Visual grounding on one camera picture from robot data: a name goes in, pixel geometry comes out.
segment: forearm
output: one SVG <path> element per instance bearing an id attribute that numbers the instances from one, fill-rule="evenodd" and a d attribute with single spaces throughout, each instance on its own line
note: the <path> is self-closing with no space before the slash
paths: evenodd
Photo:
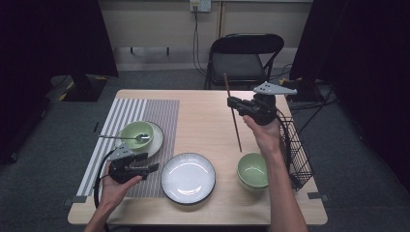
<path id="1" fill-rule="evenodd" d="M 113 211 L 112 207 L 100 205 L 85 227 L 84 232 L 103 231 L 103 227 Z"/>
<path id="2" fill-rule="evenodd" d="M 272 231 L 308 231 L 291 188 L 289 174 L 280 150 L 265 157 L 267 157 L 266 164 L 269 175 Z"/>

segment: wall outlet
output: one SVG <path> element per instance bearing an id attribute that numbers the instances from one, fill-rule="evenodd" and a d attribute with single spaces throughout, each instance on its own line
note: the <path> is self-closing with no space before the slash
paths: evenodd
<path id="1" fill-rule="evenodd" d="M 194 9 L 198 12 L 210 12 L 211 0 L 190 0 L 190 12 L 194 12 Z"/>
<path id="2" fill-rule="evenodd" d="M 190 12 L 194 12 L 194 8 L 199 12 L 200 0 L 190 0 Z"/>

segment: wooden table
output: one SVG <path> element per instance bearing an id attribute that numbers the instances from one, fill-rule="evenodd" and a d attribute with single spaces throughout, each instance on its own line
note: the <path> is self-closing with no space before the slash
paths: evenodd
<path id="1" fill-rule="evenodd" d="M 240 99 L 252 98 L 252 91 L 231 91 Z M 121 90 L 117 99 L 179 100 L 178 124 L 174 156 L 198 153 L 216 169 L 216 186 L 203 202 L 193 206 L 178 205 L 166 197 L 125 198 L 108 220 L 110 224 L 139 225 L 269 225 L 269 192 L 244 190 L 236 176 L 239 159 L 258 152 L 251 130 L 236 115 L 242 141 L 242 153 L 226 105 L 225 91 L 190 90 Z M 277 107 L 290 116 L 284 96 L 277 96 Z M 309 192 L 317 192 L 313 178 L 299 191 L 296 199 L 307 224 L 324 224 L 327 215 L 321 199 L 309 199 Z M 95 211 L 93 197 L 85 203 L 73 203 L 68 220 L 72 224 L 86 224 Z"/>

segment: gray placemat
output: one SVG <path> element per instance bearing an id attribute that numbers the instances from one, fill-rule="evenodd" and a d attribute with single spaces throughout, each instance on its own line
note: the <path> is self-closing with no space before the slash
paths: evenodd
<path id="1" fill-rule="evenodd" d="M 142 166 L 148 166 L 159 162 L 159 170 L 151 173 L 148 180 L 131 188 L 127 194 L 128 197 L 164 197 L 161 189 L 161 171 L 173 156 L 178 109 L 179 101 L 176 100 L 115 99 L 111 105 L 102 134 L 116 135 L 125 125 L 138 120 L 155 123 L 163 132 L 163 143 L 159 151 L 140 163 Z M 100 163 L 103 157 L 114 148 L 115 139 L 99 138 L 77 196 L 92 195 Z"/>

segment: gray carpet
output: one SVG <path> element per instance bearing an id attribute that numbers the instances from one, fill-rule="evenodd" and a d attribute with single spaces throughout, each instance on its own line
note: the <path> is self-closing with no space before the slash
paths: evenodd
<path id="1" fill-rule="evenodd" d="M 52 83 L 63 78 L 56 76 Z M 69 81 L 48 94 L 51 104 L 18 151 L 18 162 L 0 166 L 0 231 L 82 231 L 83 226 L 67 222 L 70 208 L 63 201 L 76 194 L 117 91 L 202 89 L 204 77 L 196 70 L 120 72 L 120 78 L 108 80 L 98 102 L 57 101 Z M 329 92 L 325 85 L 321 90 Z M 315 110 L 293 110 L 296 127 L 300 129 Z M 310 231 L 410 231 L 408 193 L 389 166 L 364 145 L 343 107 L 337 102 L 326 105 L 301 137 L 319 191 L 329 198 L 324 202 L 328 223 L 311 226 Z"/>

